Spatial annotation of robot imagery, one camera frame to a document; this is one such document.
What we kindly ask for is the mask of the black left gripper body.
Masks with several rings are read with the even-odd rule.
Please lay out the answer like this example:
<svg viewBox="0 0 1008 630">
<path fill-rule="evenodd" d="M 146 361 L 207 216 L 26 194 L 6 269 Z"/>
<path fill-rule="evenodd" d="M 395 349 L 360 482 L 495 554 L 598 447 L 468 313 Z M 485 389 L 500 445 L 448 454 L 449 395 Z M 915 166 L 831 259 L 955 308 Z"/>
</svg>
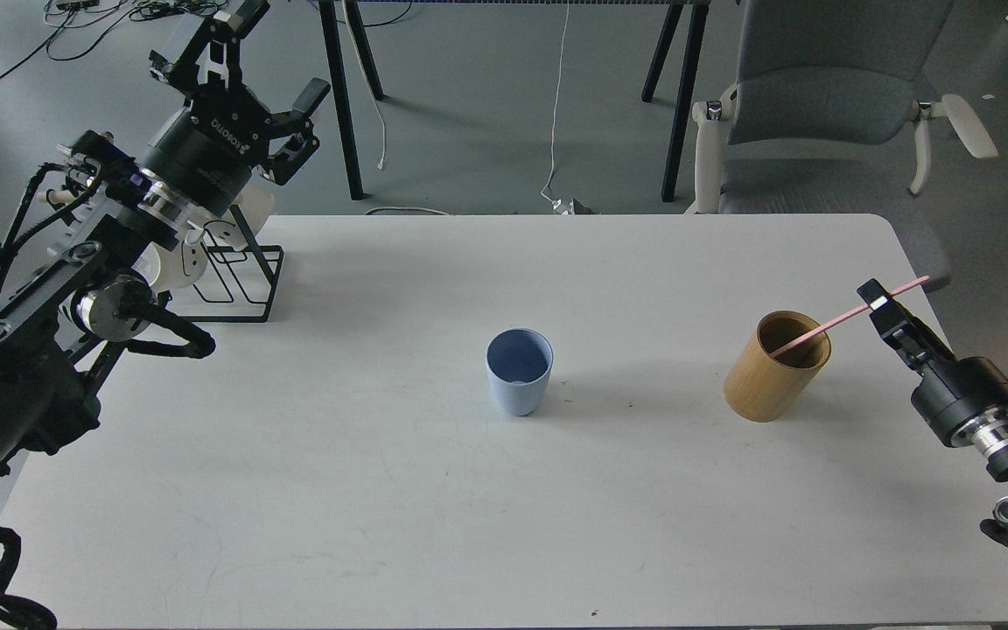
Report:
<svg viewBox="0 0 1008 630">
<path fill-rule="evenodd" d="M 251 92 L 197 94 L 136 162 L 220 218 L 269 156 L 271 113 Z"/>
</svg>

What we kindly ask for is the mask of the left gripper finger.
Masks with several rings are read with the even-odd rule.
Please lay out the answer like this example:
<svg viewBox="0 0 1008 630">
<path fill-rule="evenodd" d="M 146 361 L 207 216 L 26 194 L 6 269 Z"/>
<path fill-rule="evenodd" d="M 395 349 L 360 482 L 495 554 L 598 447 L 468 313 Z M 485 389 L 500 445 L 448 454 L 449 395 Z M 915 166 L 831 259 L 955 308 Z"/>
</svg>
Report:
<svg viewBox="0 0 1008 630">
<path fill-rule="evenodd" d="M 292 107 L 277 113 L 270 112 L 255 93 L 249 95 L 249 166 L 256 175 L 284 186 L 303 168 L 319 150 L 313 116 L 329 92 L 327 80 L 312 77 Z"/>
<path fill-rule="evenodd" d="M 179 91 L 187 110 L 264 110 L 244 84 L 240 44 L 269 10 L 268 1 L 243 1 L 209 17 L 182 17 L 163 51 L 149 55 L 152 79 Z"/>
</svg>

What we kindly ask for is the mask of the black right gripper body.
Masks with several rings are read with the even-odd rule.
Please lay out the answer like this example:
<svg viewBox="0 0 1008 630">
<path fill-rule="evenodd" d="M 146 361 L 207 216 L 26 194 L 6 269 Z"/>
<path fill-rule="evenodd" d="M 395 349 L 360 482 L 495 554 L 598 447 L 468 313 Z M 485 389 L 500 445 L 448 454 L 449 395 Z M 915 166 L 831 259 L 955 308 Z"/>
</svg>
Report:
<svg viewBox="0 0 1008 630">
<path fill-rule="evenodd" d="M 1008 378 L 983 356 L 936 360 L 925 364 L 909 400 L 944 446 L 964 447 L 964 425 L 991 410 L 1008 412 Z"/>
</svg>

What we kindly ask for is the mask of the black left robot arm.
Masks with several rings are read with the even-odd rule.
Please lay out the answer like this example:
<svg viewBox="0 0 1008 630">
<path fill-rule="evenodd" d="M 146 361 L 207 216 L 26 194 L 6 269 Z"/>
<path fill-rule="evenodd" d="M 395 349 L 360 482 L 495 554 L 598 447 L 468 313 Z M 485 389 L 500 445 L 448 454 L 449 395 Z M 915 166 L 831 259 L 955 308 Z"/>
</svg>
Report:
<svg viewBox="0 0 1008 630">
<path fill-rule="evenodd" d="M 316 154 L 312 117 L 331 85 L 313 77 L 280 113 L 249 91 L 240 46 L 269 7 L 185 17 L 180 51 L 151 54 L 152 76 L 184 105 L 141 157 L 89 131 L 31 177 L 0 244 L 0 478 L 21 451 L 53 455 L 99 426 L 100 387 L 125 352 L 213 353 L 212 336 L 137 271 L 143 254 L 179 252 L 188 232 L 224 220 L 277 289 L 284 252 L 269 262 L 236 199 L 255 174 L 287 184 Z M 8 593 L 21 548 L 0 526 L 0 622 L 53 629 L 51 610 Z"/>
</svg>

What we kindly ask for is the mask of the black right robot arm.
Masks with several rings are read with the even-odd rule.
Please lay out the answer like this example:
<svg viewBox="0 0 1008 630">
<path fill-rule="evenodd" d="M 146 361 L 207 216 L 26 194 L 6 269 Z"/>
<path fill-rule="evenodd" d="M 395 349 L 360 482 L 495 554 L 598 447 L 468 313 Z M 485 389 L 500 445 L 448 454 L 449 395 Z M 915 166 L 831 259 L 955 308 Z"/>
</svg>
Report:
<svg viewBox="0 0 1008 630">
<path fill-rule="evenodd" d="M 932 433 L 948 448 L 976 448 L 993 481 L 1008 482 L 1007 376 L 983 356 L 957 359 L 879 280 L 861 284 L 857 294 L 880 338 L 920 376 L 909 402 Z M 980 529 L 1008 548 L 1008 497 L 997 500 Z"/>
</svg>

